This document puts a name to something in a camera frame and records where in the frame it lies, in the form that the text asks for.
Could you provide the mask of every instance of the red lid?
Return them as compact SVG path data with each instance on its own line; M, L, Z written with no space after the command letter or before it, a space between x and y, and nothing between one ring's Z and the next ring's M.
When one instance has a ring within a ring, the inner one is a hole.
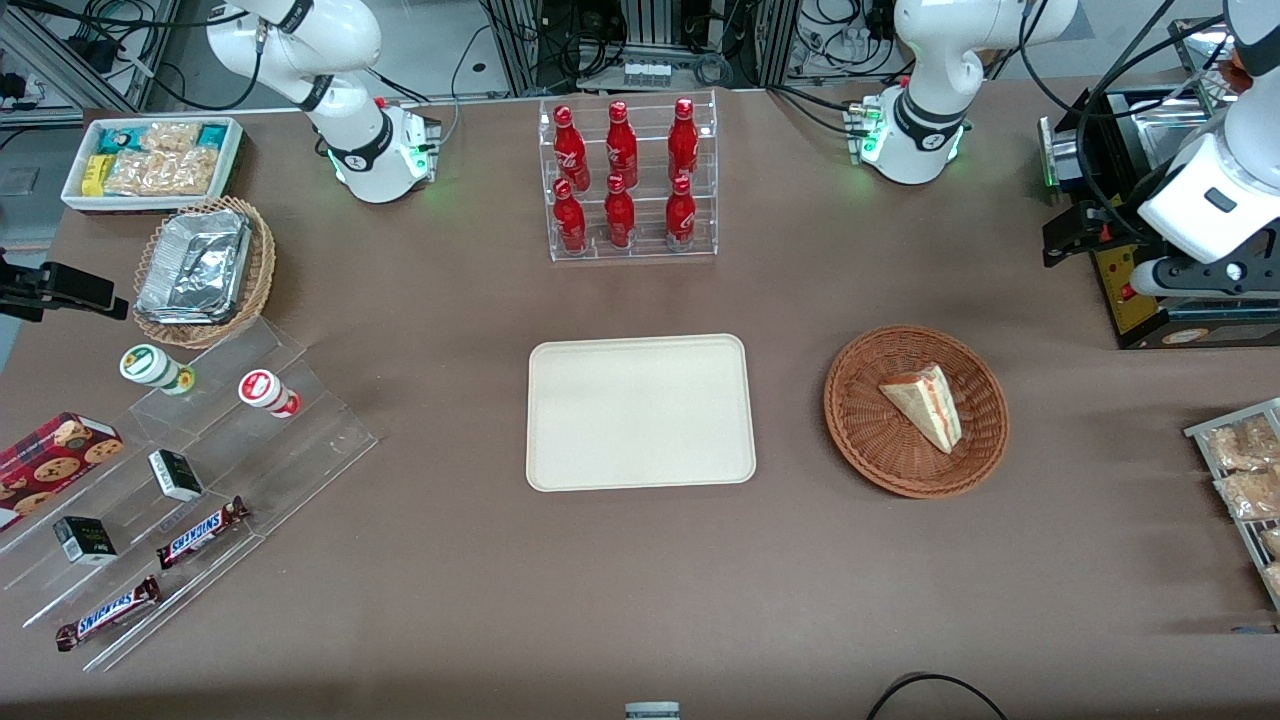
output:
M241 400L256 402L275 389L275 375L269 370L253 370L241 380Z

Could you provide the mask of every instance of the brown wicker basket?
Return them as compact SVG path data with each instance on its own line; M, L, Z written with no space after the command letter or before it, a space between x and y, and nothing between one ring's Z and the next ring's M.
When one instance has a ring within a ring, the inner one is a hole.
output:
M250 254L244 260L244 282L241 286L239 310L236 311L236 316L229 323L221 325L161 325L159 323L148 323L134 314L133 319L142 328L142 332L156 342L178 345L191 350L204 350L230 334L233 329L246 320L257 316L262 311L262 306L266 305L266 296L271 292L271 273L275 270L275 240L271 237L271 228L266 227L262 215L252 205L236 197L207 200L198 205L183 208L175 214L212 213L214 210L236 210L243 213L253 222ZM142 281L147 277L147 269L151 266L151 254L155 252L156 238L160 237L163 227L161 224L156 228L156 232L151 233L151 241L147 242L147 249L142 251L142 261L138 263L138 269L133 273L134 293L142 292Z
M882 379L942 366L963 436L940 451L879 391ZM906 497L950 497L987 479L1005 456L1009 406L1000 383L960 341L914 325L890 325L850 342L836 356L823 392L827 429L867 479Z

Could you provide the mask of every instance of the red bottle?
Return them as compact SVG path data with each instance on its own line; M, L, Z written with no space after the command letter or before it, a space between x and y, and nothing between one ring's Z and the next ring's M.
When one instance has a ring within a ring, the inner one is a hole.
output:
M609 196L604 200L604 215L609 220L609 242L618 250L631 247L636 234L636 205L627 193L622 176L609 176Z
M556 118L556 164L561 174L573 183L573 190L586 192L591 187L591 170L586 169L586 143L582 133L573 127L573 113L559 105L552 113Z
M586 252L586 215L582 214L582 205L573 197L573 187L567 179L556 178L552 191L556 193L552 214L556 215L556 229L559 231L561 242L564 243L564 252L570 255Z
M694 124L694 101L687 97L676 100L676 122L667 136L667 152L671 154L667 174L672 182L681 174L692 177L698 169L698 126Z
M627 120L627 104L609 102L609 135L604 138L609 152L609 172L622 176L627 187L640 182L640 155L636 149L636 131Z
M694 245L694 211L698 209L689 195L689 176L680 176L671 183L667 199L667 247L684 252Z

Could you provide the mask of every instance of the cookie box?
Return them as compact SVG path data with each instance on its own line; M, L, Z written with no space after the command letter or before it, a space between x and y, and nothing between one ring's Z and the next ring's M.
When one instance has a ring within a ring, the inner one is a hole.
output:
M63 413L0 452L0 530L123 448L115 428Z
M218 154L218 164L214 168L212 181L205 195L166 195L166 196L92 196L84 195L81 190L81 181L84 179L86 170L90 170L91 158L97 152L102 133L132 126L146 126L151 122L200 123L204 126L224 126L227 135L223 136L221 147ZM177 210L188 205L196 205L206 200L216 200L224 195L227 184L230 182L232 170L236 165L236 155L239 151L243 129L241 124L227 115L164 115L143 118L111 118L93 120L84 128L84 137L81 140L79 150L72 169L67 173L67 182L63 183L63 202L68 208L86 214L110 213L155 213L163 210Z

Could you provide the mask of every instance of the table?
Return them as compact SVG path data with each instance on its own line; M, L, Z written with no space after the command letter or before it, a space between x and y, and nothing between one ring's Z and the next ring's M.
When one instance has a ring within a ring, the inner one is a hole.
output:
M769 95L719 101L721 255L639 268L547 258L536 102L467 105L439 181L387 206L334 182L301 114L241 115L236 192L279 246L266 314L384 441L108 674L0 623L0 716L858 717L913 670L1015 717L1274 716L1280 639L1226 634L1272 616L1180 430L1276 395L1276 352L1112 350L1088 263L1041 268L1051 106L1029 83L984 88L925 187L851 168ZM68 211L52 258L128 287L155 223ZM1009 454L965 496L887 495L827 437L832 357L891 323L1004 384ZM746 346L754 479L526 484L534 346L709 332ZM73 311L23 328L0 441L116 416L140 338ZM986 716L902 696L882 717Z

